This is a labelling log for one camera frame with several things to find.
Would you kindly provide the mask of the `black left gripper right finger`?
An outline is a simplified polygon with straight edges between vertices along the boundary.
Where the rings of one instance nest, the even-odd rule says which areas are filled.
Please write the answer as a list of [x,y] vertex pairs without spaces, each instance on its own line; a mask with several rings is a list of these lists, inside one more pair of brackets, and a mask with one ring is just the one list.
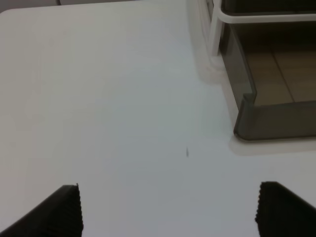
[[278,182],[262,182],[255,222],[261,237],[314,237],[316,208]]

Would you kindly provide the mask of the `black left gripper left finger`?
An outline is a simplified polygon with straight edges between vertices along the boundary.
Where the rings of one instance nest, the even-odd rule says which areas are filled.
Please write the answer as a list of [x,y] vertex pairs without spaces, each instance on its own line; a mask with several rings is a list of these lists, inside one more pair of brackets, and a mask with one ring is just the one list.
[[63,185],[25,216],[3,230],[2,237],[80,237],[83,217],[79,186]]

